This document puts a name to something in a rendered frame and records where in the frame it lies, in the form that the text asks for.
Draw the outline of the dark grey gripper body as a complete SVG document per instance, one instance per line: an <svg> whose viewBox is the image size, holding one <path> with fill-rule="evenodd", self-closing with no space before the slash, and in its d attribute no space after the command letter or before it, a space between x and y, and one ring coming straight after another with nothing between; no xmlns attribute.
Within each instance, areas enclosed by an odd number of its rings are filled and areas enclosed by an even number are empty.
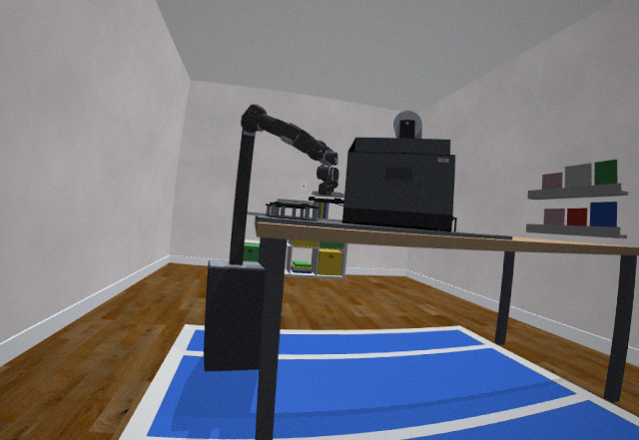
<svg viewBox="0 0 639 440"><path fill-rule="evenodd" d="M318 167L317 169L317 177L319 180L322 180L323 182L326 182L326 176L327 175L331 175L333 170L333 180L338 180L338 169L337 168L333 168L333 167L325 167L324 164L320 165L320 167Z"/></svg>

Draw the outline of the grey cylinder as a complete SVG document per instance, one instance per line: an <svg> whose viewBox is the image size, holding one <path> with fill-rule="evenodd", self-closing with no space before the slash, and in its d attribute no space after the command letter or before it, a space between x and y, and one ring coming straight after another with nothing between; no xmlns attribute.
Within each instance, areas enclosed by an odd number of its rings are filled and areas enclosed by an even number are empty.
<svg viewBox="0 0 639 440"><path fill-rule="evenodd" d="M395 117L393 121L393 128L398 138L399 138L400 120L415 120L414 138L415 139L422 138L422 121L420 116L417 113L413 111L403 111Z"/></svg>

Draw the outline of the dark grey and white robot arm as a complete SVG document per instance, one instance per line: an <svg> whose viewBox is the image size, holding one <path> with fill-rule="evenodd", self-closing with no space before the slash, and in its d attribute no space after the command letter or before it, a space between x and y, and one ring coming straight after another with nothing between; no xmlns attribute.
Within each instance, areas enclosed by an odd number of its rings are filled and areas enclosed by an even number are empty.
<svg viewBox="0 0 639 440"><path fill-rule="evenodd" d="M266 131L280 137L281 140L287 143L292 143L289 144L308 154L312 160L319 161L329 167L338 165L337 153L326 153L333 152L333 150L327 147L324 142L316 140L309 133L292 123L288 124L268 116L265 109L259 105L250 105L248 107L242 115L241 125L244 129L244 135L255 136L255 130L259 130L259 132Z"/></svg>

